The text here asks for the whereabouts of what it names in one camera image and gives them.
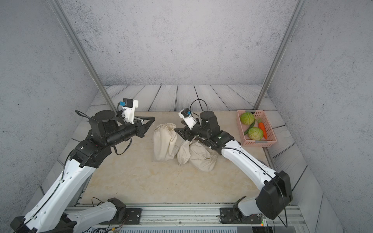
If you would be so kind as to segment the cream drawstring bag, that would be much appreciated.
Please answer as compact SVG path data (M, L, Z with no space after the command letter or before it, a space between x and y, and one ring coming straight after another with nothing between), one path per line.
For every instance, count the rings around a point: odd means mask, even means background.
M219 154L201 144L200 142L194 142L189 146L189 163L191 163L196 169L203 172L211 172L217 162Z
M178 148L177 151L177 161L178 165L182 166L188 162L191 157L189 152L189 147L191 145L191 141L184 140L181 136L177 136L176 147Z
M173 160L178 153L183 138L175 131L174 123L157 126L153 133L153 162Z

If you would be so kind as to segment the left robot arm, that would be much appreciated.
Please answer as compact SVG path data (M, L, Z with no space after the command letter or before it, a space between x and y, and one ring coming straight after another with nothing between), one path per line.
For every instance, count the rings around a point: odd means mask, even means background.
M25 216L13 219L15 233L79 233L100 224L123 224L126 205L116 198L82 212L65 209L84 182L123 141L143 138L154 123L153 116L136 116L126 122L117 113L103 110L88 119L91 126L85 140L68 155L64 169L38 204Z

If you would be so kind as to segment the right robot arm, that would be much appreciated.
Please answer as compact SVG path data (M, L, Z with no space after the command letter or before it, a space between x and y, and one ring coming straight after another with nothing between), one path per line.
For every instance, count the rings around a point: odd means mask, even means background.
M244 222L249 216L262 214L275 220L293 199L290 177L276 172L249 154L228 132L220 129L214 112L203 111L194 118L189 108L181 110L183 128L175 131L187 141L198 139L203 145L230 160L244 172L260 191L256 198L243 197L233 205L234 220Z

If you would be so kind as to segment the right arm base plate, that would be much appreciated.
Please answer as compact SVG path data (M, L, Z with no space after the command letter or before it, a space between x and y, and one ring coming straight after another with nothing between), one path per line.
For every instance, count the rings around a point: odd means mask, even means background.
M254 214L250 216L243 215L238 208L223 207L220 208L220 219L221 224L262 224L262 218L260 214Z

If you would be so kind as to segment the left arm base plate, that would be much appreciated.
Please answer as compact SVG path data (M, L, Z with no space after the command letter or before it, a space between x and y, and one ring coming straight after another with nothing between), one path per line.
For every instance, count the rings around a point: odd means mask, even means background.
M110 221L101 222L100 225L138 225L141 213L141 208L120 208Z

